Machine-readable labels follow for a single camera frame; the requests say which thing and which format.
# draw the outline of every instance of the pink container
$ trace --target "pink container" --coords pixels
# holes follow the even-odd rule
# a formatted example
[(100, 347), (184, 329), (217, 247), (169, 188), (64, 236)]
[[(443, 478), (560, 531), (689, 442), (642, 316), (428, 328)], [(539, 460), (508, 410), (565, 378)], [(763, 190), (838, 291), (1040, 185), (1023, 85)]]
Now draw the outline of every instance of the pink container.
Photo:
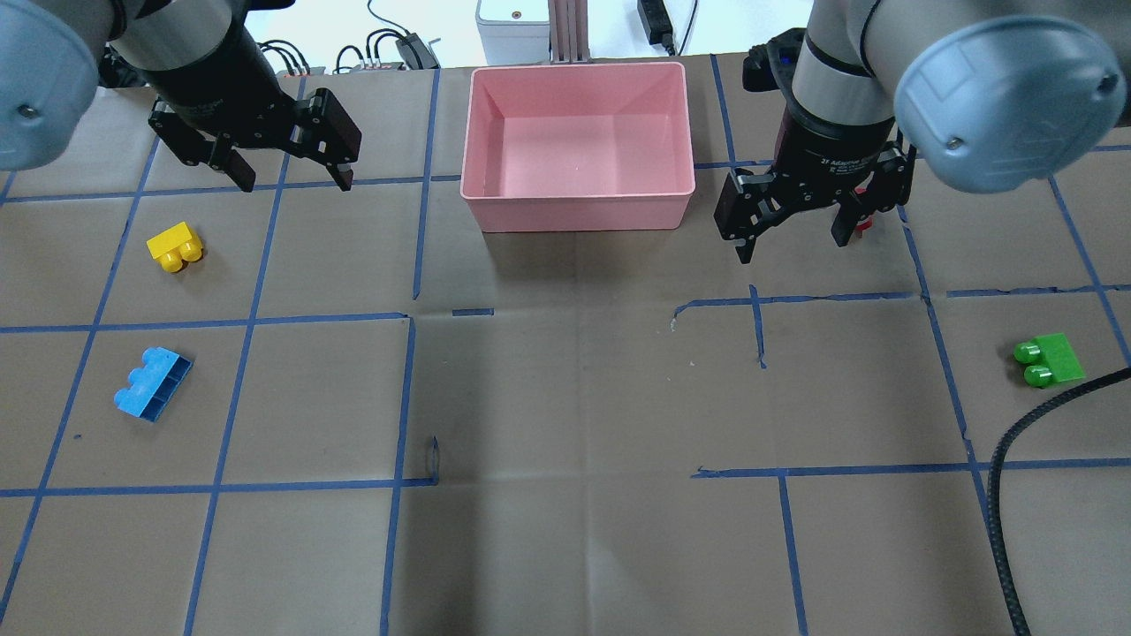
[(683, 65), (472, 74), (459, 194), (484, 232), (672, 230), (694, 188)]

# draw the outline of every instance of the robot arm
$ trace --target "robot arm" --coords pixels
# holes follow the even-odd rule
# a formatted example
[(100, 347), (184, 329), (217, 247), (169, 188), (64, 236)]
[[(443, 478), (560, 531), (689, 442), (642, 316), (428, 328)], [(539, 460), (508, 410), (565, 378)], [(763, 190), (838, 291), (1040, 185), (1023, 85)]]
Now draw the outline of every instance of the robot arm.
[(808, 29), (746, 58), (743, 86), (786, 110), (770, 169), (732, 171), (719, 233), (749, 263), (766, 230), (838, 204), (844, 246), (907, 201), (916, 152), (969, 192), (1053, 174), (1131, 119), (1129, 25), (1125, 0), (817, 0)]
[(348, 190), (361, 130), (327, 88), (297, 102), (283, 93), (243, 28), (247, 10), (243, 0), (0, 0), (0, 53), (15, 69), (0, 78), (0, 169), (62, 154), (109, 40), (157, 91), (149, 126), (182, 163), (251, 191), (256, 173), (236, 148), (279, 148)]

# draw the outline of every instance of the power adapter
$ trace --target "power adapter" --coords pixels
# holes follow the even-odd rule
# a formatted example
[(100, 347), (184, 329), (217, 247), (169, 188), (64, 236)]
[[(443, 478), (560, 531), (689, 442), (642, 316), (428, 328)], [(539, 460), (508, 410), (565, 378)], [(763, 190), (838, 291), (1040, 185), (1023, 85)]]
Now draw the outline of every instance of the power adapter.
[(672, 33), (672, 18), (667, 17), (664, 0), (637, 0), (637, 12), (640, 24), (648, 35), (648, 44), (663, 44), (668, 55), (675, 54), (675, 40)]
[(415, 33), (409, 33), (404, 40), (397, 38), (397, 52), (400, 53), (400, 59), (408, 65), (409, 70), (440, 68), (440, 62), (435, 60), (435, 55), (424, 44), (421, 36)]

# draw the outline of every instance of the blue lego brick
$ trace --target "blue lego brick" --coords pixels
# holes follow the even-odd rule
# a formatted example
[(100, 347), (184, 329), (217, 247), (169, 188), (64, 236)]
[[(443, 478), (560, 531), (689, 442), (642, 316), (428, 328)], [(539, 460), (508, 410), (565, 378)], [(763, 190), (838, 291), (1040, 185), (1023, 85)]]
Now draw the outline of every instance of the blue lego brick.
[(192, 361), (154, 346), (141, 354), (141, 363), (145, 366), (130, 371), (130, 386), (114, 394), (114, 404), (135, 418), (156, 422), (184, 380)]

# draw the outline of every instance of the black cable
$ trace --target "black cable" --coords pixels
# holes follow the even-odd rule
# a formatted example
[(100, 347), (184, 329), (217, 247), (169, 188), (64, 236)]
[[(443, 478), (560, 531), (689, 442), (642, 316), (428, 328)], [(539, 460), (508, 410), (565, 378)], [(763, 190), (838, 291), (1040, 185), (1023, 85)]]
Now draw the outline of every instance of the black cable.
[(688, 37), (691, 36), (691, 25), (696, 24), (697, 12), (699, 12), (699, 0), (696, 0), (694, 5), (691, 5), (691, 17), (688, 18), (688, 28), (683, 32), (683, 40), (680, 41), (680, 55), (682, 55), (683, 50), (688, 48)]
[(1072, 402), (1077, 397), (1088, 395), (1094, 390), (1099, 390), (1106, 386), (1131, 379), (1131, 367), (1108, 373), (1102, 378), (1083, 383), (1072, 387), (1064, 393), (1046, 401), (1044, 404), (1029, 411), (1016, 424), (1005, 431), (994, 448), (993, 459), (990, 461), (990, 487), (986, 492), (990, 518), (987, 521), (990, 530), (990, 549), (993, 551), (993, 562), (998, 567), (998, 579), (1001, 582), (1001, 593), (1005, 598), (1005, 609), (1009, 610), (1009, 620), (1013, 624), (1013, 634), (1017, 636), (1029, 636), (1029, 626), (1025, 621), (1025, 612), (1021, 611), (1021, 601), (1017, 598), (1017, 587), (1013, 586), (1013, 573), (1009, 568), (1009, 557), (1005, 555), (1005, 538), (1001, 528), (1001, 470), (1005, 464), (1005, 453), (1025, 429), (1033, 426), (1042, 416), (1048, 414), (1059, 406)]
[(378, 34), (391, 34), (391, 35), (395, 35), (397, 37), (404, 37), (402, 34), (397, 33), (396, 31), (392, 31), (391, 28), (379, 28), (379, 29), (374, 31), (373, 33), (370, 33), (369, 35), (366, 35), (365, 36), (365, 54), (369, 55), (369, 59), (371, 59), (371, 60), (374, 59), (374, 58), (377, 60), (381, 59), (381, 55), (377, 52), (377, 49), (375, 48), (372, 48), (372, 49), (370, 48), (370, 40), (374, 35), (378, 35)]
[(377, 15), (375, 12), (373, 12), (373, 0), (369, 0), (368, 2), (365, 2), (365, 9), (369, 10), (369, 15), (371, 15), (374, 18), (383, 22), (385, 24), (391, 24), (392, 26), (395, 26), (395, 27), (399, 28), (400, 31), (403, 31), (404, 35), (408, 35), (409, 31), (407, 28), (400, 26), (399, 24), (397, 24), (397, 23), (395, 23), (395, 22), (392, 22), (392, 20), (390, 20), (388, 18), (382, 18), (381, 16)]
[(286, 40), (268, 40), (267, 42), (264, 42), (264, 44), (285, 44), (294, 49), (294, 52), (299, 55), (299, 61), (301, 61), (302, 66), (307, 68), (307, 75), (311, 75), (313, 72), (310, 69), (310, 62), (307, 61), (307, 55), (303, 55), (302, 51), (300, 51), (299, 48), (291, 42), (287, 42)]
[(270, 46), (270, 45), (265, 45), (265, 44), (260, 44), (259, 45), (259, 50), (264, 51), (264, 52), (266, 52), (266, 51), (275, 51), (276, 53), (279, 54), (280, 58), (283, 58), (283, 63), (286, 65), (286, 72), (287, 72), (287, 75), (291, 75), (291, 76), (296, 75), (295, 71), (294, 71), (294, 67), (291, 66), (291, 62), (294, 60), (294, 55), (292, 55), (290, 51), (287, 51), (285, 49), (279, 49), (278, 46)]
[(353, 44), (346, 44), (345, 46), (342, 48), (340, 51), (338, 51), (338, 58), (334, 62), (334, 72), (335, 74), (337, 74), (339, 70), (342, 70), (343, 68), (345, 68), (345, 67), (342, 66), (342, 55), (345, 54), (345, 52), (349, 51), (349, 50), (353, 50), (354, 53), (357, 53), (357, 59), (361, 60), (361, 66), (365, 66), (365, 58), (361, 54), (361, 49), (354, 46)]
[[(386, 37), (394, 37), (394, 36), (396, 36), (396, 38), (402, 42), (408, 43), (408, 38), (406, 38), (404, 35), (400, 35), (399, 33), (396, 34), (382, 33), (381, 35), (377, 36), (377, 42), (373, 43), (373, 53), (377, 54), (377, 59), (381, 59), (380, 53), (377, 52), (378, 48), (381, 45), (381, 41), (385, 40)], [(421, 54), (416, 52), (416, 48), (413, 46), (412, 44), (408, 44), (408, 50), (412, 51), (413, 57), (416, 58), (416, 68), (418, 69), (424, 68), (424, 63), (421, 61)]]

